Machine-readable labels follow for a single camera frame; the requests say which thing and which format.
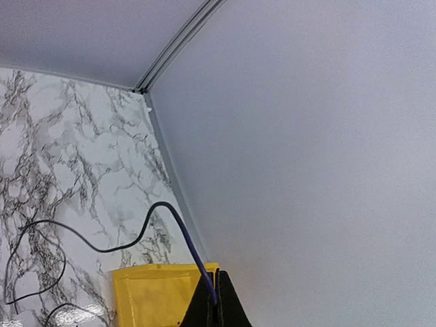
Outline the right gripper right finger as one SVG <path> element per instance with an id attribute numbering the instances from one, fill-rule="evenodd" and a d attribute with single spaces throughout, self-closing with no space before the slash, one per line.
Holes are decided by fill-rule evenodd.
<path id="1" fill-rule="evenodd" d="M 217 271 L 217 325 L 222 327 L 252 327 L 229 274 Z"/>

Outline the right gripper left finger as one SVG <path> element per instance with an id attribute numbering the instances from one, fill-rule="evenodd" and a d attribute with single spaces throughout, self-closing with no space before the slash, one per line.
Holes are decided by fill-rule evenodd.
<path id="1" fill-rule="evenodd" d="M 215 307 L 207 284 L 200 278 L 180 327 L 213 327 L 217 325 Z"/>

